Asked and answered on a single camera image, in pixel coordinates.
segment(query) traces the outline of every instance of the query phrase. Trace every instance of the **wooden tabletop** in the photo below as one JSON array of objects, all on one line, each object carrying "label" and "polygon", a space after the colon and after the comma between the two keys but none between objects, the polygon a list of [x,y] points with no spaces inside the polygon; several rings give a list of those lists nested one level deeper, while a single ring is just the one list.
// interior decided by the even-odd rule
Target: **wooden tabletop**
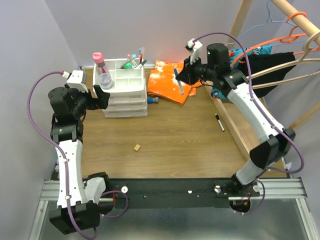
[{"label": "wooden tabletop", "polygon": [[[92,89],[93,70],[87,69]],[[146,69],[148,79],[150,70]],[[84,121],[82,174],[106,172],[111,178],[231,177],[245,159],[227,126],[222,132],[217,108],[204,87],[183,106],[160,98],[146,117],[105,118],[87,111]],[[134,151],[136,144],[141,145]],[[283,177],[275,171],[267,177]]]}]

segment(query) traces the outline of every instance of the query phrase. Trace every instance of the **green object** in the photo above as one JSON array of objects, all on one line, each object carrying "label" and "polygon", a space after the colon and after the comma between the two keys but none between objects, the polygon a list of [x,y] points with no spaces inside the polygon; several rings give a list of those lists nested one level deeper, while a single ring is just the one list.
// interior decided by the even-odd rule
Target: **green object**
[{"label": "green object", "polygon": [[124,69],[131,69],[132,65],[131,62],[128,62],[126,65],[123,66]]}]

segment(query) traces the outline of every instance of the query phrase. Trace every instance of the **gray floor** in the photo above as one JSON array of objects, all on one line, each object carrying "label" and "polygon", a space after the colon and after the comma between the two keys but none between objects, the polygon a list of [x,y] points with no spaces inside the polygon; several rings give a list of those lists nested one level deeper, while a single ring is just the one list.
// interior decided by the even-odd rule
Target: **gray floor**
[{"label": "gray floor", "polygon": [[[93,235],[93,230],[85,231]],[[129,209],[117,219],[102,219],[97,240],[306,240],[295,200],[265,200],[251,215],[230,209]],[[48,218],[41,240],[83,240],[63,235]]]}]

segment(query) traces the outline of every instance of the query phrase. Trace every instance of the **blue cloth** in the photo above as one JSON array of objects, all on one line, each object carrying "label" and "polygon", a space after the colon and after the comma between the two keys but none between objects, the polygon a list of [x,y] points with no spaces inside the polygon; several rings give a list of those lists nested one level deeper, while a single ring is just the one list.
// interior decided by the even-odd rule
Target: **blue cloth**
[{"label": "blue cloth", "polygon": [[[272,46],[271,45],[270,46],[259,46],[259,47],[255,48],[255,49],[247,52],[247,54],[248,55],[251,55],[251,54],[256,54],[256,55],[267,54],[267,55],[269,55],[269,54],[271,54],[271,50],[272,50]],[[240,54],[243,53],[241,48],[229,50],[229,53],[233,53],[233,52],[234,52],[234,56],[229,58],[229,63],[230,64],[234,61],[234,59],[236,57],[238,57]],[[231,69],[232,70],[237,69],[238,64],[239,63],[236,62],[235,65]],[[212,87],[212,90],[211,90],[211,96],[213,98],[218,98],[218,99],[227,99],[227,97],[224,96],[222,94],[222,92],[219,89],[215,88],[214,86]]]}]

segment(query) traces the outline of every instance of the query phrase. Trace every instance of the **white storage organizer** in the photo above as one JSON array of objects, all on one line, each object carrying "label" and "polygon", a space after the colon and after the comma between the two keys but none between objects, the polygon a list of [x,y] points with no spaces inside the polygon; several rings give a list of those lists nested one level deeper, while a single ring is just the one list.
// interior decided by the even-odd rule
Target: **white storage organizer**
[{"label": "white storage organizer", "polygon": [[[111,89],[102,88],[104,92],[110,93],[108,107],[102,110],[106,118],[142,117],[148,114],[145,69],[144,67],[120,69],[126,60],[126,58],[104,60],[113,81]],[[93,85],[99,85],[98,76],[97,65],[94,64]]]}]

